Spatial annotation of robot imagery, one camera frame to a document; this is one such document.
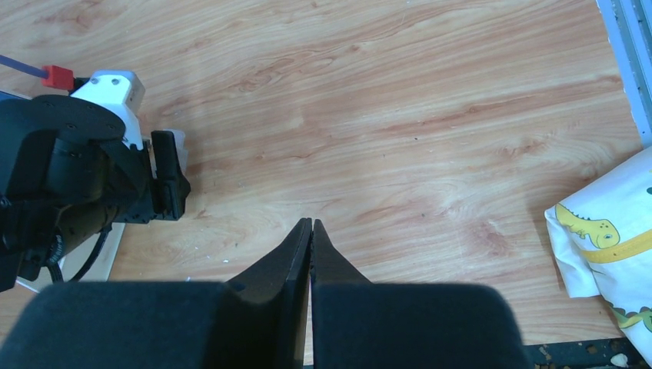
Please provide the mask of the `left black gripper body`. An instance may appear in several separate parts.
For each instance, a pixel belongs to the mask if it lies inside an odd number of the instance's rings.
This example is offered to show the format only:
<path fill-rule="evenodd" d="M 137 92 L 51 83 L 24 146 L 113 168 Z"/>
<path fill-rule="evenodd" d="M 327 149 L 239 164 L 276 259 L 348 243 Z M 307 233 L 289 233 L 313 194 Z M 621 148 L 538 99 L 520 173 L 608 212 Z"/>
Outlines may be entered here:
<path fill-rule="evenodd" d="M 141 147 L 123 142 L 125 123 L 72 96 L 1 103 L 1 289 L 34 281 L 42 268 L 63 279 L 61 260 L 90 238 L 81 280 L 114 223 L 177 221 L 191 186 L 175 136 L 154 131 Z"/>

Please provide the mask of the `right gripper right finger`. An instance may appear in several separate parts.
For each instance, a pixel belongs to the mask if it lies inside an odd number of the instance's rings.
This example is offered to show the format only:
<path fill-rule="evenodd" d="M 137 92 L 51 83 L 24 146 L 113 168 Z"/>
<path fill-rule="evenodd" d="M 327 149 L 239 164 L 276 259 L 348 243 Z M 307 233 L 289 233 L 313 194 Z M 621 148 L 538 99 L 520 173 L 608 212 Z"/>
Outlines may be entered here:
<path fill-rule="evenodd" d="M 314 223 L 317 368 L 530 368 L 514 314 L 482 284 L 369 281 Z"/>

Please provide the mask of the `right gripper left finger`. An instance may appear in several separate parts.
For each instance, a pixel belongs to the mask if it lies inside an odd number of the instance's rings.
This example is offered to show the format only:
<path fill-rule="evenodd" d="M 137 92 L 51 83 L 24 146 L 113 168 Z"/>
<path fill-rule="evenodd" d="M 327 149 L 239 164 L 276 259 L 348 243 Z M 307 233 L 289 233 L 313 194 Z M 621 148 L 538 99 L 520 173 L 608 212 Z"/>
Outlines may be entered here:
<path fill-rule="evenodd" d="M 28 304 L 3 368 L 300 368 L 312 221 L 226 282 L 66 282 Z"/>

